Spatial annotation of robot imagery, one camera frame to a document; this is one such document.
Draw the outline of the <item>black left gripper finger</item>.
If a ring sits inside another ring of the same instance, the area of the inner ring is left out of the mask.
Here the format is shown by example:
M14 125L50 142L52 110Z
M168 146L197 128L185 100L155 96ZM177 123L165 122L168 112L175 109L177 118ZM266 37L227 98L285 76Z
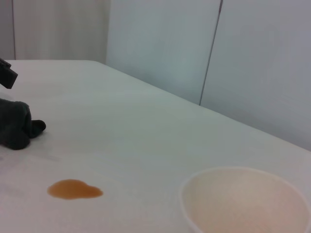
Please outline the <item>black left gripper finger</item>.
M18 74L11 70L11 64L0 58L0 84L12 89Z

